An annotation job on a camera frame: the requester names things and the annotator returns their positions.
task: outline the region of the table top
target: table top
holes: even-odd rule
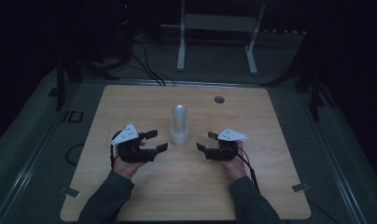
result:
[[[216,103],[216,96],[225,102]],[[185,105],[188,110],[189,138],[182,147],[169,139],[175,105]],[[250,136],[243,140],[244,150],[261,194],[280,218],[311,215],[303,191],[292,189],[300,180],[265,90],[112,85],[105,88],[70,186],[80,194],[66,196],[62,220],[77,220],[86,201],[104,182],[110,171],[110,141],[129,122],[139,133],[159,131],[143,148],[169,146],[133,177],[133,195],[120,210],[120,220],[234,220],[230,177],[219,162],[207,161],[196,148],[196,143],[216,147],[207,133],[226,128]]]

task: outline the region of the sleeve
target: sleeve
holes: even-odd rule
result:
[[[248,176],[235,180],[230,185],[235,217],[242,223],[280,223],[281,220],[269,202],[256,190]]]
[[[130,200],[132,189],[133,182],[130,179],[110,171],[102,186],[84,205],[77,224],[106,223]]]

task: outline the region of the small dark circle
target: small dark circle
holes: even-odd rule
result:
[[[215,96],[215,102],[218,103],[218,104],[223,104],[225,102],[224,97]]]

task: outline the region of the dark background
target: dark background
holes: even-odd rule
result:
[[[246,15],[251,1],[188,1],[187,10]],[[160,24],[179,24],[180,1],[120,1],[130,16],[157,35]],[[39,81],[66,51],[101,61],[113,52],[105,39],[116,20],[116,1],[0,0],[0,136]],[[321,62],[326,83],[377,174],[377,0],[272,0],[261,30],[306,31],[292,66]]]

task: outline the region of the white cylindrical object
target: white cylindrical object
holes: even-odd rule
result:
[[[189,125],[187,124],[187,109],[184,105],[172,107],[172,122],[170,126],[171,143],[174,146],[184,146],[189,140]]]

